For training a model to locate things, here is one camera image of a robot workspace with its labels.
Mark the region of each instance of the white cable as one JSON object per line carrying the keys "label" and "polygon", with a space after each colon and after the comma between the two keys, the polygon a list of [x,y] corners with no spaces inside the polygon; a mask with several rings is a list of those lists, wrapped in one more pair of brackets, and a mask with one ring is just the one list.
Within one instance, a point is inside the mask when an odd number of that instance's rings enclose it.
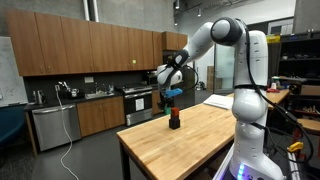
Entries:
{"label": "white cable", "polygon": [[77,180],[79,180],[78,176],[77,176],[76,174],[74,174],[74,173],[71,171],[71,169],[70,169],[69,167],[67,167],[66,165],[64,165],[64,163],[63,163],[63,158],[70,152],[70,150],[71,150],[71,148],[72,148],[72,140],[71,140],[70,135],[68,134],[67,129],[66,129],[66,126],[65,126],[65,124],[64,124],[63,107],[62,107],[62,104],[61,104],[61,101],[60,101],[60,98],[59,98],[58,91],[56,91],[56,93],[57,93],[57,98],[58,98],[58,101],[59,101],[59,104],[60,104],[60,107],[61,107],[63,129],[64,129],[64,132],[66,133],[66,135],[68,136],[69,141],[70,141],[69,149],[68,149],[68,151],[61,157],[60,162],[61,162],[61,165],[62,165],[66,170],[68,170]]}

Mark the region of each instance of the sink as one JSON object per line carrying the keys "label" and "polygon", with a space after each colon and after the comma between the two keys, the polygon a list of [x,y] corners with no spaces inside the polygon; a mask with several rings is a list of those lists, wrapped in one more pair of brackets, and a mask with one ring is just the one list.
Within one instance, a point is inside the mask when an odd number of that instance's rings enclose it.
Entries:
{"label": "sink", "polygon": [[100,98],[100,97],[107,97],[107,96],[113,96],[113,95],[114,93],[100,92],[100,93],[86,94],[85,97],[86,99],[92,99],[92,98]]}

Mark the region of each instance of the blue chair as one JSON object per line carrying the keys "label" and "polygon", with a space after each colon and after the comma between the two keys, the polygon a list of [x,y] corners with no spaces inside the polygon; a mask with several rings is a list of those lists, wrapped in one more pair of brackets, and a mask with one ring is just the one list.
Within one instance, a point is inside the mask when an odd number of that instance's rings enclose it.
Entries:
{"label": "blue chair", "polygon": [[[0,108],[0,150],[13,141],[24,126],[24,106]],[[0,167],[4,164],[4,152],[0,154]]]}

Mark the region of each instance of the oven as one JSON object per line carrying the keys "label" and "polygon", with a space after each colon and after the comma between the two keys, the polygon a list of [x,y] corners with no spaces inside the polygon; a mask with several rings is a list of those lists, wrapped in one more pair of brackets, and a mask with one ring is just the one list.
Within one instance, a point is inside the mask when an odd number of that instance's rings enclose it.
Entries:
{"label": "oven", "polygon": [[130,126],[152,118],[152,87],[145,85],[124,85],[124,113],[126,125]]}

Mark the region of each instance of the backsplash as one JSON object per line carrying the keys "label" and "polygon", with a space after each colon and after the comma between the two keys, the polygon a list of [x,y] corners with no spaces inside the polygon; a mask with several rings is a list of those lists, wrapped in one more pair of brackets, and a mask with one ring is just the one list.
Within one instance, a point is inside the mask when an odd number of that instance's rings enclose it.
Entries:
{"label": "backsplash", "polygon": [[[94,74],[72,74],[72,75],[56,75],[56,76],[35,76],[24,77],[24,83],[28,96],[28,101],[33,102],[32,92],[35,90],[43,90],[48,101],[56,99],[55,85],[59,81],[67,82],[71,88],[82,89],[85,93],[95,91],[95,83],[98,83],[100,90],[104,90],[103,84],[106,86],[113,83],[114,86],[140,83],[143,80],[144,71],[129,71],[129,72],[109,72],[109,73],[94,73]],[[93,77],[94,83],[85,83],[84,77]]]}

